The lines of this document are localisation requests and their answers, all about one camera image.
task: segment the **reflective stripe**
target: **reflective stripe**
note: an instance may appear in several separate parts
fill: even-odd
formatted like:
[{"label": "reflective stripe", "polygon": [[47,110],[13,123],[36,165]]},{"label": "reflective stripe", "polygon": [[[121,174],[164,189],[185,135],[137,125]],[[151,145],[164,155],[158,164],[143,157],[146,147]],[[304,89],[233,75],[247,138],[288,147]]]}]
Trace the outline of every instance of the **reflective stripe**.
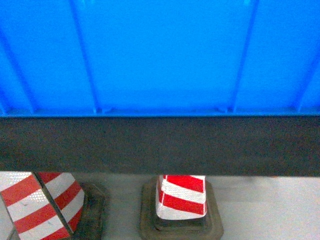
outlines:
[{"label": "reflective stripe", "polygon": [[163,180],[163,182],[161,190],[165,194],[199,204],[203,204],[206,201],[206,193],[180,187],[171,182],[167,182],[166,180]]},{"label": "reflective stripe", "polygon": [[53,199],[55,199],[64,193],[74,182],[75,178],[70,173],[61,173],[53,180],[46,183],[45,186]]},{"label": "reflective stripe", "polygon": [[41,223],[40,225],[19,234],[21,240],[41,240],[59,229],[63,228],[63,224],[58,216]]},{"label": "reflective stripe", "polygon": [[29,177],[31,172],[0,171],[0,192]]},{"label": "reflective stripe", "polygon": [[84,199],[85,193],[81,189],[79,193],[75,196],[75,198],[64,209],[61,210],[61,213],[67,222],[69,222],[83,207]]},{"label": "reflective stripe", "polygon": [[158,191],[156,191],[156,214],[159,218],[165,220],[187,220],[202,218],[203,215],[192,212],[180,211],[167,206],[164,206],[159,202]]},{"label": "reflective stripe", "polygon": [[12,221],[22,219],[49,204],[44,192],[39,189],[26,198],[10,205],[7,209]]}]

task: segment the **gray floor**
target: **gray floor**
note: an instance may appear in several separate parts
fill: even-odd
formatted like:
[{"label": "gray floor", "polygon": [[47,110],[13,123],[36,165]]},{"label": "gray floor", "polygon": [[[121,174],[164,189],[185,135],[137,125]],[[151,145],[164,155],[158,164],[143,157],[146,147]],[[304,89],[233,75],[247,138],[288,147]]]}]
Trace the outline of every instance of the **gray floor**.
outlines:
[{"label": "gray floor", "polygon": [[[151,175],[74,173],[107,189],[104,240],[140,240],[141,188]],[[209,176],[224,227],[222,240],[320,239],[320,178]]]}]

